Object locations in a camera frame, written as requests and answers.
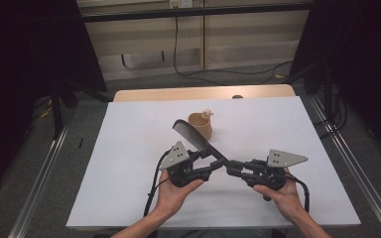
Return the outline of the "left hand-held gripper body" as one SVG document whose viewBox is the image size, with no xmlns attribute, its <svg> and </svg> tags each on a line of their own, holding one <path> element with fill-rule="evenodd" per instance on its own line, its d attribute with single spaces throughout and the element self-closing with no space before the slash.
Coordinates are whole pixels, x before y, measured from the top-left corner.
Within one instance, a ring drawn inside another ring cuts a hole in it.
<svg viewBox="0 0 381 238">
<path fill-rule="evenodd" d="M 187 150 L 181 141 L 176 142 L 167 152 L 159 165 L 159 170 L 166 170 L 172 184 L 184 187 L 194 180 L 208 181 L 211 167 L 195 169 L 193 163 L 200 158 L 200 152 Z"/>
</svg>

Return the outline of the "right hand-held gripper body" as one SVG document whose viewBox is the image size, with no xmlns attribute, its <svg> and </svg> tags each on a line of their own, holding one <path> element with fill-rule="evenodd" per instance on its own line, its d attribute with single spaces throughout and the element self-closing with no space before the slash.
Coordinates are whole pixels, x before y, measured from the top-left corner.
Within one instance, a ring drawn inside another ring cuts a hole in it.
<svg viewBox="0 0 381 238">
<path fill-rule="evenodd" d="M 241 178 L 250 187 L 261 184 L 278 191 L 291 177 L 286 173 L 285 168 L 304 163 L 308 159 L 306 156 L 271 149 L 265 161 L 245 162 L 243 168 L 247 170 L 247 173 L 243 172 Z"/>
</svg>

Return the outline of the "black kitchen cleaver knife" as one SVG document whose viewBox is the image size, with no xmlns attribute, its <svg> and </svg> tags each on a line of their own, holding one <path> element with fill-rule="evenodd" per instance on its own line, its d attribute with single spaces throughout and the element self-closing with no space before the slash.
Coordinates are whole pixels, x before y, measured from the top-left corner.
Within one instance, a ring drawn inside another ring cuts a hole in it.
<svg viewBox="0 0 381 238">
<path fill-rule="evenodd" d="M 174 123 L 173 129 L 183 136 L 189 143 L 191 143 L 198 151 L 210 149 L 211 156 L 215 157 L 217 160 L 224 159 L 224 165 L 227 168 L 231 167 L 229 161 L 213 146 L 211 146 L 209 142 L 198 132 L 198 130 L 187 121 L 178 119 Z"/>
</svg>

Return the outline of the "person's left hand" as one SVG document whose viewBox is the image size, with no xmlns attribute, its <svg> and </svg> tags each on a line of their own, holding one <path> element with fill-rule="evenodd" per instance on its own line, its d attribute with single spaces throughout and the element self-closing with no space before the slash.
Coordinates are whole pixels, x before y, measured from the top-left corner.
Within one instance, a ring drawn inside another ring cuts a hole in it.
<svg viewBox="0 0 381 238">
<path fill-rule="evenodd" d="M 203 184 L 201 179 L 197 179 L 184 187 L 176 187 L 171 183 L 166 170 L 162 171 L 160 180 L 158 200 L 154 212 L 164 220 L 175 215 L 181 209 L 186 198 Z"/>
</svg>

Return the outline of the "person's right hand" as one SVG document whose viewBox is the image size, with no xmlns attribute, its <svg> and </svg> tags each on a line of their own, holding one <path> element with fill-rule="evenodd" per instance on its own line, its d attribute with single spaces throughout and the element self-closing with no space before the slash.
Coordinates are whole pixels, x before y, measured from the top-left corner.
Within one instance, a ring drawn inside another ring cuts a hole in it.
<svg viewBox="0 0 381 238">
<path fill-rule="evenodd" d="M 254 185 L 253 189 L 271 198 L 282 216 L 289 222 L 296 224 L 308 215 L 300 202 L 296 183 L 291 179 L 287 178 L 286 184 L 279 190 L 261 184 Z"/>
</svg>

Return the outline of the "tan cup with rim figure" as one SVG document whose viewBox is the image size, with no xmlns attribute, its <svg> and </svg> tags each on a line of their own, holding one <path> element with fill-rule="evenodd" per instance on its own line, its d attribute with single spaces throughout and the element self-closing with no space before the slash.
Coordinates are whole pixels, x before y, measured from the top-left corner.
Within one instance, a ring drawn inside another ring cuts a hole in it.
<svg viewBox="0 0 381 238">
<path fill-rule="evenodd" d="M 210 117 L 213 115 L 209 109 L 204 109 L 200 113 L 192 113 L 188 117 L 188 122 L 198 130 L 204 139 L 209 140 L 212 135 Z"/>
</svg>

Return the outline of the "white table board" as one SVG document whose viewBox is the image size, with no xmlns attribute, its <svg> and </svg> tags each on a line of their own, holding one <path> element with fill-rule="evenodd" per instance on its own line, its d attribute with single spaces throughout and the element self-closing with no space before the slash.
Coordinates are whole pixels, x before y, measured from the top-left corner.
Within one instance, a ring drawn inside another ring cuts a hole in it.
<svg viewBox="0 0 381 238">
<path fill-rule="evenodd" d="M 174 122 L 203 109 L 214 114 L 209 142 L 228 160 L 265 160 L 270 149 L 306 156 L 289 170 L 310 190 L 311 217 L 322 226 L 361 224 L 302 100 L 292 96 L 109 103 L 66 226 L 117 228 L 141 219 L 159 158 L 178 140 L 194 150 Z M 162 228 L 289 226 L 273 201 L 223 167 Z"/>
</svg>

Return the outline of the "light wooden table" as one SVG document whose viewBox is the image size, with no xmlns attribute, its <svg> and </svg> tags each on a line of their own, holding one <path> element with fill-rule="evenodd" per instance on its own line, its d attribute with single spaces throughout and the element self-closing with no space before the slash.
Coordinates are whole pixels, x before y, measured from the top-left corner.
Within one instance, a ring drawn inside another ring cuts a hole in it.
<svg viewBox="0 0 381 238">
<path fill-rule="evenodd" d="M 242 95 L 244 99 L 296 95 L 291 85 L 267 84 L 119 90 L 115 93 L 113 101 L 232 99 L 236 94 Z"/>
</svg>

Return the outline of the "black metal stand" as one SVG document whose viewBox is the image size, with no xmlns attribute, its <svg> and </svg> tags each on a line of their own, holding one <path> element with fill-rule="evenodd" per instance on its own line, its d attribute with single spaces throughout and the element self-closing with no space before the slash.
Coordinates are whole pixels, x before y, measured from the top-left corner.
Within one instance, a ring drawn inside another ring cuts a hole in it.
<svg viewBox="0 0 381 238">
<path fill-rule="evenodd" d="M 319 91 L 319 88 L 322 87 L 324 113 L 326 118 L 330 122 L 333 122 L 332 81 L 328 65 L 320 62 L 311 63 L 304 84 L 307 94 L 316 93 Z"/>
<path fill-rule="evenodd" d="M 67 108 L 76 107 L 78 104 L 78 99 L 74 94 L 73 83 L 67 79 L 55 79 L 51 87 L 51 100 L 55 125 L 54 138 L 56 139 L 64 128 L 61 102 L 63 102 Z"/>
</svg>

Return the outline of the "dark curtain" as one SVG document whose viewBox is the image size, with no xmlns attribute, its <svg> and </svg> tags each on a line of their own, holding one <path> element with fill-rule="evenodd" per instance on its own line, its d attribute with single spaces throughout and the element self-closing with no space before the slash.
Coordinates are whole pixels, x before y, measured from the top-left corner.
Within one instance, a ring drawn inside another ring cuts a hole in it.
<svg viewBox="0 0 381 238">
<path fill-rule="evenodd" d="M 0 177 L 32 121 L 35 101 L 56 90 L 106 85 L 77 0 L 0 0 Z"/>
<path fill-rule="evenodd" d="M 310 68 L 307 87 L 329 74 L 381 140 L 381 0 L 313 0 L 291 74 Z"/>
</svg>

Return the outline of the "black horizontal bar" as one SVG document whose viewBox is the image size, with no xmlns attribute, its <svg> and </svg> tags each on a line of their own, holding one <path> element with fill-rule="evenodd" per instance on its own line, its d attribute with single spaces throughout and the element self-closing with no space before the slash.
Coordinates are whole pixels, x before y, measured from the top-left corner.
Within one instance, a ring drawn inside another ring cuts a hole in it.
<svg viewBox="0 0 381 238">
<path fill-rule="evenodd" d="M 176 17 L 197 17 L 214 16 L 229 14 L 251 14 L 251 13 L 269 13 L 269 12 L 288 12 L 310 10 L 315 2 L 295 2 L 278 4 L 261 4 L 245 6 L 222 6 L 222 7 L 199 7 L 167 10 L 151 10 L 138 12 L 107 13 L 107 14 L 88 14 L 79 18 L 82 23 L 111 22 L 111 21 L 130 21 L 130 20 L 148 20 Z"/>
</svg>

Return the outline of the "aluminium floor rail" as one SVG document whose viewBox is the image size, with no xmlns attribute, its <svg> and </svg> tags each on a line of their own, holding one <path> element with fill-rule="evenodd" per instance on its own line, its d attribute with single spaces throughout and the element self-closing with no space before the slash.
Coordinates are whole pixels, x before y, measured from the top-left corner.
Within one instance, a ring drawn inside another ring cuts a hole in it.
<svg viewBox="0 0 381 238">
<path fill-rule="evenodd" d="M 361 189 L 364 197 L 367 199 L 372 211 L 381 224 L 381 195 L 371 183 L 369 177 L 366 175 L 364 169 L 360 166 L 357 158 L 354 156 L 339 130 L 332 125 L 324 112 L 324 106 L 319 99 L 313 97 L 310 102 L 315 109 L 317 116 L 321 120 L 321 124 L 326 130 L 326 135 L 331 138 L 335 144 L 338 152 L 342 156 L 348 169 L 350 170 L 353 178 L 356 180 L 359 188 Z"/>
<path fill-rule="evenodd" d="M 53 170 L 53 166 L 58 159 L 60 150 L 63 146 L 68 126 L 63 126 L 62 130 L 53 140 L 50 150 L 44 160 L 41 170 L 31 188 L 29 195 L 19 212 L 16 221 L 7 238 L 25 238 L 36 209 L 40 203 L 42 194 Z"/>
</svg>

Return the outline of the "white wall outlet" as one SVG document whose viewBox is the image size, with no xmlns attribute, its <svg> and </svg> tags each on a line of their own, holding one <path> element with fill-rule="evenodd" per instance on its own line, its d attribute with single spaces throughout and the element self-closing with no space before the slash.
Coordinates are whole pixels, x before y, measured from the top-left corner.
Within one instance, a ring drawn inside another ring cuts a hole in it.
<svg viewBox="0 0 381 238">
<path fill-rule="evenodd" d="M 193 7 L 193 1 L 192 0 L 169 0 L 170 7 L 172 9 L 179 9 L 179 8 L 192 8 Z"/>
</svg>

